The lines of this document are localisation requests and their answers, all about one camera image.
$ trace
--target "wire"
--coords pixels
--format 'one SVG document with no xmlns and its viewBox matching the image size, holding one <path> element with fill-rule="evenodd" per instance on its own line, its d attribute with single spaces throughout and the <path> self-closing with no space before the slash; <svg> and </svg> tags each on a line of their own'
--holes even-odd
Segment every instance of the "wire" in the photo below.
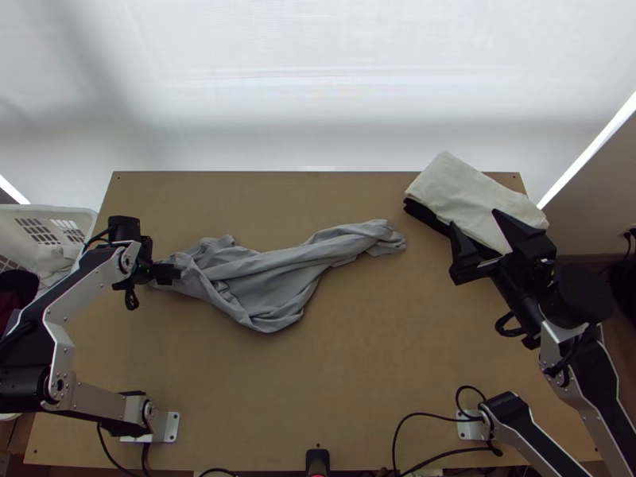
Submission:
<svg viewBox="0 0 636 477">
<path fill-rule="evenodd" d="M 460 405 L 460 395 L 462 394 L 462 391 L 464 391 L 464 390 L 475 391 L 482 398 L 482 401 L 486 401 L 486 396 L 480 390 L 478 390 L 476 387 L 469 386 L 468 384 L 458 387 L 457 391 L 455 391 L 455 404 L 457 404 L 457 410 L 460 411 L 460 416 L 474 418 L 474 416 L 470 416 L 470 415 L 466 414 L 464 412 L 464 410 L 462 409 L 462 406 Z"/>
<path fill-rule="evenodd" d="M 150 472 L 148 471 L 148 452 L 150 451 L 150 445 L 152 442 L 145 442 L 144 447 L 142 449 L 142 473 L 144 477 L 151 477 Z"/>
<path fill-rule="evenodd" d="M 82 249 L 82 253 L 88 250 L 88 247 L 94 242 L 100 241 L 100 242 L 111 243 L 110 240 L 107 240 L 106 238 L 103 237 L 110 231 L 111 231 L 111 228 L 108 227 L 102 230 L 101 232 L 99 232 L 97 235 L 93 235 L 86 243 L 84 243 L 84 248 Z"/>
<path fill-rule="evenodd" d="M 395 429 L 395 433 L 393 434 L 393 443 L 391 444 L 391 463 L 393 464 L 393 475 L 397 476 L 398 475 L 398 466 L 395 463 L 395 447 L 396 447 L 396 443 L 398 442 L 398 434 L 400 433 L 400 429 L 402 427 L 402 425 L 407 422 L 408 419 L 410 419 L 411 417 L 416 417 L 416 416 L 421 416 L 421 417 L 433 417 L 435 419 L 441 419 L 442 421 L 450 421 L 450 422 L 471 422 L 471 421 L 481 421 L 482 418 L 481 417 L 471 417 L 468 416 L 468 419 L 455 419 L 454 417 L 446 417 L 446 416 L 440 416 L 438 414 L 432 414 L 432 413 L 411 413 L 411 414 L 406 414 L 406 416 L 404 416 L 399 424 L 397 425 L 397 428 Z"/>
<path fill-rule="evenodd" d="M 102 424 L 101 423 L 97 423 L 97 436 L 99 437 L 99 443 L 102 445 L 102 450 L 104 451 L 104 454 L 106 454 L 106 457 L 108 457 L 108 460 L 120 471 L 122 471 L 124 474 L 129 475 L 130 477 L 139 477 L 139 475 L 135 474 L 134 472 L 129 471 L 128 469 L 122 467 L 121 465 L 119 465 L 119 463 L 113 459 L 113 456 L 111 456 L 111 453 L 108 452 L 108 448 L 106 447 L 106 443 L 104 442 L 104 437 L 102 436 Z"/>
<path fill-rule="evenodd" d="M 402 472 L 401 474 L 398 474 L 398 466 L 395 463 L 395 446 L 396 443 L 398 441 L 398 433 L 400 432 L 400 428 L 402 427 L 402 425 L 411 417 L 415 417 L 415 416 L 423 416 L 423 417 L 434 417 L 436 419 L 441 419 L 442 421 L 450 421 L 450 422 L 476 422 L 476 421 L 483 421 L 483 418 L 480 417 L 476 417 L 476 416 L 470 416 L 468 414 L 466 414 L 466 412 L 462 409 L 461 405 L 460 405 L 460 395 L 462 394 L 462 391 L 465 390 L 472 390 L 475 391 L 481 398 L 482 401 L 486 401 L 486 396 L 484 395 L 484 393 L 482 393 L 480 390 L 478 390 L 476 387 L 474 386 L 469 386 L 469 385 L 463 385 L 460 386 L 459 388 L 457 388 L 457 391 L 455 392 L 455 403 L 457 404 L 457 410 L 460 412 L 461 416 L 465 416 L 465 419 L 455 419 L 453 417 L 446 417 L 446 416 L 439 416 L 437 414 L 431 414 L 431 413 L 411 413 L 411 414 L 407 414 L 406 416 L 404 416 L 400 423 L 397 425 L 397 428 L 395 429 L 395 434 L 393 435 L 393 444 L 391 446 L 391 462 L 393 464 L 393 471 L 394 471 L 394 477 L 404 477 L 407 474 L 410 474 L 412 472 L 418 471 L 421 468 L 423 468 L 424 466 L 435 462 L 436 460 L 439 459 L 443 459 L 444 457 L 448 457 L 448 456 L 454 456 L 455 454 L 464 454 L 466 452 L 482 452 L 482 451 L 489 451 L 492 452 L 493 454 L 495 454 L 497 457 L 501 457 L 503 456 L 503 452 L 501 449 L 497 449 L 496 447 L 493 446 L 491 439 L 486 441 L 486 447 L 478 447 L 478 448 L 461 448 L 461 449 L 454 449 L 452 451 L 447 451 L 447 452 L 442 452 L 441 454 L 438 454 L 437 456 L 431 457 L 430 459 L 424 460 L 423 462 L 420 462 L 419 464 L 411 467 L 408 471 Z"/>
<path fill-rule="evenodd" d="M 441 454 L 437 454 L 436 456 L 431 457 L 430 459 L 424 460 L 424 461 L 420 462 L 419 464 L 414 465 L 414 466 L 413 466 L 413 467 L 411 467 L 408 471 L 404 471 L 404 472 L 402 472 L 402 473 L 399 475 L 399 477 L 404 477 L 405 475 L 408 475 L 408 474 L 410 474 L 411 472 L 419 471 L 419 470 L 420 470 L 421 468 L 423 468 L 424 466 L 427 466 L 427 465 L 429 465 L 430 463 L 435 462 L 436 460 L 443 459 L 444 457 L 454 456 L 455 454 L 464 454 L 464 453 L 466 453 L 466 452 L 481 452 L 481 451 L 494 452 L 494 451 L 493 451 L 493 449 L 494 449 L 494 450 L 496 450 L 496 451 L 501 452 L 499 449 L 495 449 L 495 448 L 490 447 L 490 446 L 489 446 L 489 447 L 485 447 L 485 448 L 465 448 L 465 449 L 454 449 L 454 450 L 452 450 L 452 451 L 442 452 Z"/>
<path fill-rule="evenodd" d="M 213 467 L 211 469 L 207 469 L 202 474 L 199 474 L 199 477 L 204 477 L 206 474 L 211 474 L 212 472 L 221 472 L 222 474 L 231 475 L 232 477 L 236 477 L 234 472 L 228 471 L 227 469 L 223 469 L 221 467 Z"/>
</svg>

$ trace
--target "wooden table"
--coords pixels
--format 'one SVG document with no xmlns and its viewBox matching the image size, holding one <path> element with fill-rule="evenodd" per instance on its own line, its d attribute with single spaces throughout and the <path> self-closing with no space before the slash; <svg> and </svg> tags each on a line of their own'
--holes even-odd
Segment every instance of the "wooden table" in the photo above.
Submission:
<svg viewBox="0 0 636 477">
<path fill-rule="evenodd" d="M 300 323 L 273 335 L 240 326 L 203 301 L 142 287 L 127 312 L 122 293 L 104 293 L 69 325 L 85 382 L 146 391 L 181 412 L 178 441 L 154 445 L 151 467 L 234 471 L 301 470 L 317 444 L 342 470 L 390 466 L 395 426 L 405 414 L 453 415 L 462 384 L 486 395 L 513 390 L 539 425 L 578 460 L 596 460 L 577 413 L 550 390 L 537 351 L 499 336 L 506 305 L 489 280 L 456 287 L 449 241 L 402 210 L 415 173 L 115 173 L 96 230 L 109 215 L 141 219 L 154 257 L 204 236 L 274 250 L 342 223 L 389 219 L 403 254 L 329 270 Z M 522 191 L 518 174 L 493 178 Z M 465 397 L 465 405 L 477 403 Z M 107 440 L 127 467 L 140 446 Z M 420 418 L 404 426 L 398 466 L 467 447 L 453 423 Z M 29 463 L 109 467 L 95 425 L 38 414 Z M 478 452 L 437 467 L 523 463 Z"/>
</svg>

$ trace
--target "gray cloth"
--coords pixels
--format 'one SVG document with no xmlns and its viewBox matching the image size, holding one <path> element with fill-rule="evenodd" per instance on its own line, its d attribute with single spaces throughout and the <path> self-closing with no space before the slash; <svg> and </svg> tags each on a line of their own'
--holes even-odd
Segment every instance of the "gray cloth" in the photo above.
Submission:
<svg viewBox="0 0 636 477">
<path fill-rule="evenodd" d="M 205 300 L 240 324 L 272 333 L 303 316 L 327 268 L 351 263 L 362 252 L 378 257 L 405 248 L 404 237 L 387 220 L 325 229 L 299 246 L 271 252 L 239 246 L 230 235 L 202 238 L 164 260 L 183 270 L 180 280 L 151 285 Z"/>
</svg>

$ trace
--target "white wall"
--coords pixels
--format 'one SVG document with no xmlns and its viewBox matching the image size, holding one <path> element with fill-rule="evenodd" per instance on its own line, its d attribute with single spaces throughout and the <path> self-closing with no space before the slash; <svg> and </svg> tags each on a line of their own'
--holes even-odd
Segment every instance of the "white wall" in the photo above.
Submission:
<svg viewBox="0 0 636 477">
<path fill-rule="evenodd" d="M 99 210 L 114 170 L 421 170 L 441 150 L 521 172 L 538 200 L 595 136 L 592 126 L 386 125 L 142 131 L 76 119 L 0 134 L 0 160 L 34 204 Z"/>
<path fill-rule="evenodd" d="M 550 221 L 549 236 L 560 254 L 626 251 L 622 233 L 636 226 L 636 114 L 543 211 Z"/>
<path fill-rule="evenodd" d="M 99 209 L 114 170 L 422 170 L 539 200 L 636 87 L 628 0 L 8 0 L 0 173 Z"/>
</svg>

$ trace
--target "white plastic basket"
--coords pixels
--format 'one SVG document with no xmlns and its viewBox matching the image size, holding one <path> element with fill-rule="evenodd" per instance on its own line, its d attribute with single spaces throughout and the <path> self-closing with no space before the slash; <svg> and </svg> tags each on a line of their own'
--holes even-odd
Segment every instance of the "white plastic basket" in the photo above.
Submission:
<svg viewBox="0 0 636 477">
<path fill-rule="evenodd" d="M 34 271 L 38 245 L 76 245 L 93 233 L 89 208 L 0 205 L 0 272 Z"/>
</svg>

